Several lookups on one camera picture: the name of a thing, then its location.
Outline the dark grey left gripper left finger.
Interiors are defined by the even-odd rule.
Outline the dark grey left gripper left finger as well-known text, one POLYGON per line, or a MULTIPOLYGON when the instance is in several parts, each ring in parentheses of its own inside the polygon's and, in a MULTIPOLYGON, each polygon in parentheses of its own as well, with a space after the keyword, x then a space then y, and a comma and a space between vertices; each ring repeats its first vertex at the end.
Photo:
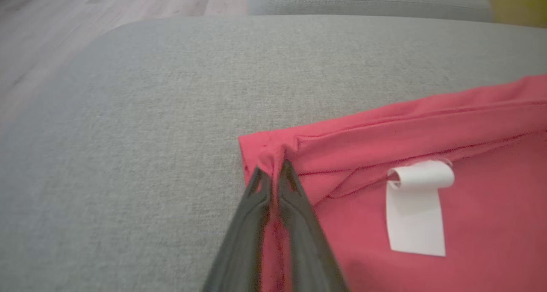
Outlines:
POLYGON ((270 217, 271 177, 256 167, 201 289, 259 292, 262 245, 270 217))

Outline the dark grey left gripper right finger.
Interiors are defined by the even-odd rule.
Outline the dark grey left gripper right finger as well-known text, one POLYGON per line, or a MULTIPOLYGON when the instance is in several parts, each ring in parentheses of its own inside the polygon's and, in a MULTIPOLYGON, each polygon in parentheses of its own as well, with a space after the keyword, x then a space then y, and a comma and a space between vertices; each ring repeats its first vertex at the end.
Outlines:
POLYGON ((293 292, 349 292, 336 257, 293 164, 285 159, 278 178, 280 216, 289 235, 293 292))

